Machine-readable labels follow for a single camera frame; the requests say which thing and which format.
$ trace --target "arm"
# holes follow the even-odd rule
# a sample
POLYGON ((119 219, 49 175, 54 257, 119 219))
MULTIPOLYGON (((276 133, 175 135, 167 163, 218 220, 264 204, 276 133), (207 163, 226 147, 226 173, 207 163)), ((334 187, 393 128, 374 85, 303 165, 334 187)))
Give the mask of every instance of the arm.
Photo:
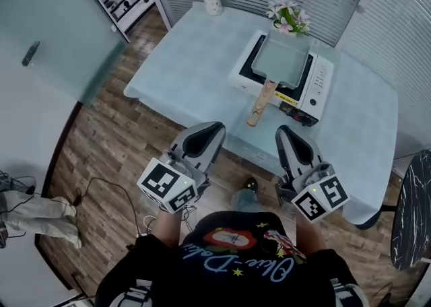
POLYGON ((136 239, 135 246, 104 277, 96 292, 96 307, 110 306, 137 279, 153 281, 169 268, 172 250, 152 234, 136 239))
POLYGON ((157 239, 163 242, 167 247, 175 249, 180 243, 181 211, 171 214, 166 211, 159 211, 155 226, 151 231, 157 239))
POLYGON ((327 249, 320 225, 311 224, 299 212, 296 213, 296 248, 307 258, 317 251, 327 249))

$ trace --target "light blue tablecloth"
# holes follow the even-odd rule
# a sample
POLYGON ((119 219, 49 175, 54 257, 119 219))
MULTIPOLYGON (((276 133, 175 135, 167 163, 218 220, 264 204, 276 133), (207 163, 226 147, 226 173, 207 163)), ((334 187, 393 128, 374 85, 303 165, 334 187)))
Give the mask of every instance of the light blue tablecloth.
POLYGON ((335 63, 323 117, 303 127, 269 105, 255 128, 246 124, 256 98, 230 87, 227 76, 256 30, 270 21, 224 8, 211 17, 202 3, 171 29, 139 68, 125 95, 186 127, 221 121, 224 147, 277 174, 283 174, 275 131, 287 124, 313 138, 331 162, 352 200, 343 207, 346 220, 361 224, 380 208, 385 195, 397 133, 397 92, 377 74, 347 54, 313 39, 313 50, 335 63))

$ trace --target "baseboard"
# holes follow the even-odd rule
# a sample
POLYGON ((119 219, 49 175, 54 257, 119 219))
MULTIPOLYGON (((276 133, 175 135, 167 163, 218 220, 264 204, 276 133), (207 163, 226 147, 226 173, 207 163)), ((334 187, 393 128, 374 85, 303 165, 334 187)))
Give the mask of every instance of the baseboard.
MULTIPOLYGON (((65 127, 63 128, 63 131, 61 131, 61 135, 59 137, 59 141, 57 142, 57 145, 55 146, 53 156, 51 158, 51 162, 49 163, 48 171, 46 172, 45 182, 42 187, 41 196, 47 197, 48 196, 48 190, 49 186, 51 185, 51 179, 53 178, 55 166, 57 164, 57 161, 59 159, 61 150, 66 142, 66 138, 75 122, 76 117, 78 116, 80 110, 82 108, 82 103, 77 102, 76 105, 73 107, 73 110, 71 114, 69 115, 69 118, 67 119, 67 122, 65 124, 65 127)), ((45 252, 43 251, 42 247, 39 244, 40 240, 40 234, 35 234, 34 237, 34 245, 37 248, 38 252, 46 262, 46 264, 49 266, 51 271, 57 276, 59 281, 68 289, 72 289, 71 285, 67 283, 67 281, 64 279, 64 277, 59 273, 57 268, 51 263, 45 252)))
POLYGON ((71 290, 72 286, 64 279, 64 277, 60 274, 60 272, 57 270, 57 268, 51 263, 49 258, 46 256, 45 252, 43 251, 42 247, 39 244, 40 240, 40 234, 36 234, 34 237, 34 245, 40 255, 42 256, 43 260, 46 262, 46 264, 49 266, 51 271, 54 273, 54 275, 59 279, 59 281, 66 287, 67 290, 71 290))
POLYGON ((73 107, 73 110, 71 114, 69 115, 69 118, 67 119, 67 122, 65 124, 65 127, 63 128, 63 131, 61 131, 61 135, 59 138, 59 141, 57 142, 57 145, 55 146, 53 156, 51 158, 51 162, 49 163, 48 170, 46 172, 45 176, 45 182, 42 187, 41 196, 46 197, 48 196, 48 190, 49 186, 51 185, 51 179, 53 178, 55 166, 57 165, 57 161, 60 157, 61 150, 66 142, 66 138, 75 122, 76 117, 78 116, 80 110, 82 108, 82 103, 77 102, 76 105, 73 107))

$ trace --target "pink flower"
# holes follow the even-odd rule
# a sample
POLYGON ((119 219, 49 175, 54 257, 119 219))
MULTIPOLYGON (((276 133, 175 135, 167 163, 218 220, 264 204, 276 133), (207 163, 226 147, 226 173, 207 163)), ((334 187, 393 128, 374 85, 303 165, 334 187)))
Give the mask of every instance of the pink flower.
POLYGON ((278 27, 280 33, 289 34, 294 28, 288 24, 285 18, 281 18, 281 25, 278 27))

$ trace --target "floor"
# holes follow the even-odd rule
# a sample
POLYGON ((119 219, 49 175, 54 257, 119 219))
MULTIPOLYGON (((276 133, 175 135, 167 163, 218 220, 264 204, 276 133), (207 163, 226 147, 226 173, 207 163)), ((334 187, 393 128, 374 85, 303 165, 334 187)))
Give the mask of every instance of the floor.
MULTIPOLYGON (((135 205, 140 232, 145 232, 143 218, 155 215, 157 206, 143 197, 136 181, 149 160, 168 148, 182 127, 139 101, 124 97, 123 90, 165 34, 162 18, 153 8, 130 33, 129 48, 92 106, 80 111, 49 189, 50 196, 61 195, 72 201, 80 193, 77 189, 86 190, 91 177, 120 184, 129 191, 135 205)), ((295 239, 295 213, 292 206, 285 205, 283 209, 278 206, 273 188, 276 177, 226 150, 222 150, 211 169, 212 186, 191 214, 191 225, 208 213, 229 209, 232 193, 251 174, 259 182, 259 199, 264 208, 277 213, 288 235, 295 239)), ((392 175, 386 194, 388 204, 396 204, 399 183, 392 175)), ((368 299, 392 282, 392 302, 402 304, 425 265, 418 263, 406 271, 392 267, 389 251, 392 222, 393 215, 385 213, 375 227, 360 231, 335 212, 322 221, 322 228, 327 243, 347 261, 368 299)), ((104 275, 126 254, 126 245, 134 242, 137 229, 127 196, 117 187, 93 181, 78 207, 77 226, 83 241, 80 250, 64 240, 46 236, 41 236, 40 245, 73 287, 77 284, 72 273, 85 293, 93 296, 104 275)), ((187 232, 183 224, 182 236, 187 232)), ((383 289, 371 305, 376 306, 386 291, 383 289)))

